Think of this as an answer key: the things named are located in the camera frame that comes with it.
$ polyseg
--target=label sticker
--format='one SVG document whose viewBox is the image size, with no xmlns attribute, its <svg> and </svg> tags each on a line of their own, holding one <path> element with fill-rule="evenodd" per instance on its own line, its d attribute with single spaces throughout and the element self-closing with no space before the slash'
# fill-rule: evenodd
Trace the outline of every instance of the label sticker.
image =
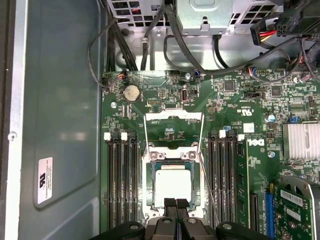
<svg viewBox="0 0 320 240">
<path fill-rule="evenodd" d="M 52 197 L 52 157 L 43 158 L 38 163 L 38 204 Z"/>
<path fill-rule="evenodd" d="M 298 213 L 290 210 L 289 208 L 286 209 L 286 213 L 301 222 L 301 216 Z"/>
<path fill-rule="evenodd" d="M 302 198 L 297 197 L 295 195 L 292 195 L 291 193 L 288 193 L 286 191 L 280 190 L 280 195 L 281 197 L 283 197 L 284 199 L 289 200 L 290 202 L 299 205 L 300 207 L 304 206 L 304 201 L 302 200 Z"/>
</svg>

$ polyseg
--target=yellow wire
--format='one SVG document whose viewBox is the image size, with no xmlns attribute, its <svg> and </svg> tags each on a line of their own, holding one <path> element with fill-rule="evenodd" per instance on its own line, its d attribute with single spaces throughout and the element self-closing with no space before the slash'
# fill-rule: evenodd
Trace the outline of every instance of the yellow wire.
<svg viewBox="0 0 320 240">
<path fill-rule="evenodd" d="M 270 38 L 272 35 L 270 36 L 266 36 L 265 38 L 261 39 L 261 42 L 264 42 L 265 40 L 267 40 L 268 38 Z"/>
</svg>

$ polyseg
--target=red wire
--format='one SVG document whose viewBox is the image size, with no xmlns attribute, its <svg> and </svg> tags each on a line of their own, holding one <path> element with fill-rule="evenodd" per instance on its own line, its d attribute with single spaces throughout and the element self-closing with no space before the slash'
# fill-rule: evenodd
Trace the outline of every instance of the red wire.
<svg viewBox="0 0 320 240">
<path fill-rule="evenodd" d="M 268 32 L 260 33 L 260 37 L 267 37 L 267 36 L 270 36 L 270 35 L 273 35 L 273 34 L 276 34 L 276 33 L 277 33 L 277 30 L 268 31 Z"/>
</svg>

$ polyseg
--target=blue pcie slot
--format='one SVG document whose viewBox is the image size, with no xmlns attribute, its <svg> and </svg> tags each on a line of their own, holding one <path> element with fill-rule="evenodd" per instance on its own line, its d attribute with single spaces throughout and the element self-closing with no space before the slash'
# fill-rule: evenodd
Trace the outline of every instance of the blue pcie slot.
<svg viewBox="0 0 320 240">
<path fill-rule="evenodd" d="M 266 234 L 274 239 L 275 220 L 274 220 L 274 196 L 270 192 L 265 193 L 265 214 L 266 214 Z"/>
</svg>

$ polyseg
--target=silver heatsink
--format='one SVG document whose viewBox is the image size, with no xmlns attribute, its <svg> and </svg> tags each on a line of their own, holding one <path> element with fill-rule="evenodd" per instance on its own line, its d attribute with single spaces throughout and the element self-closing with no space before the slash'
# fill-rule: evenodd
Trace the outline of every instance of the silver heatsink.
<svg viewBox="0 0 320 240">
<path fill-rule="evenodd" d="M 282 130 L 284 158 L 320 158 L 320 124 L 284 124 Z"/>
</svg>

